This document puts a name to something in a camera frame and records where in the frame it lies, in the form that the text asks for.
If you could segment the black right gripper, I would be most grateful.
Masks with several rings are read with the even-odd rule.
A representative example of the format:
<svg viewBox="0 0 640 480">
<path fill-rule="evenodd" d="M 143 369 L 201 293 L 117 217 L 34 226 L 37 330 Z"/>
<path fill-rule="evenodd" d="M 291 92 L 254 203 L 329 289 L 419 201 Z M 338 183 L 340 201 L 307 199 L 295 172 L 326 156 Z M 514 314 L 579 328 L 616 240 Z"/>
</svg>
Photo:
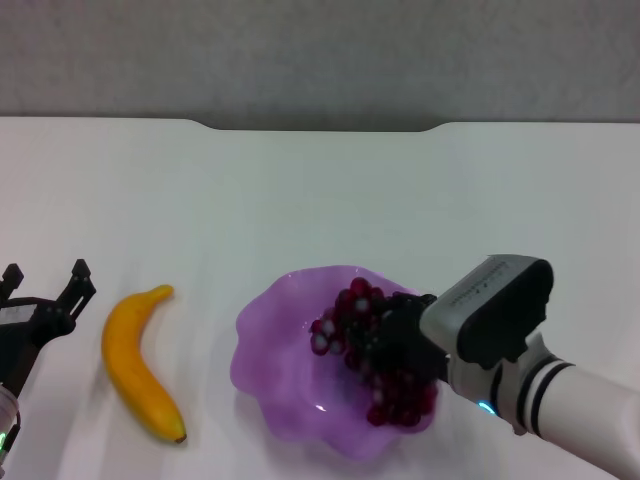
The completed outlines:
<svg viewBox="0 0 640 480">
<path fill-rule="evenodd" d="M 381 367 L 403 370 L 422 383 L 447 381 L 447 354 L 420 329 L 422 314 L 433 294 L 394 293 L 385 302 L 381 322 Z"/>
</svg>

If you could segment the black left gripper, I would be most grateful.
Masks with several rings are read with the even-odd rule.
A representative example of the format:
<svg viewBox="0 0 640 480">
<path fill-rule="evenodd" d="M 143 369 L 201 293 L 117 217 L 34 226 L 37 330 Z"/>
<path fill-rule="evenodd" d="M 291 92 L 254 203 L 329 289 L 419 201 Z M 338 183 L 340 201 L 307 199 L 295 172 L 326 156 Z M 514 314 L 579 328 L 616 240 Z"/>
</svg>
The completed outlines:
<svg viewBox="0 0 640 480">
<path fill-rule="evenodd" d="M 1 275 L 0 300 L 7 301 L 23 279 L 19 266 L 9 264 Z M 34 307 L 27 320 L 1 325 L 1 385 L 15 398 L 20 396 L 42 348 L 75 329 L 77 318 L 95 293 L 91 271 L 84 259 L 78 259 L 56 302 L 26 297 L 1 306 L 2 310 Z"/>
</svg>

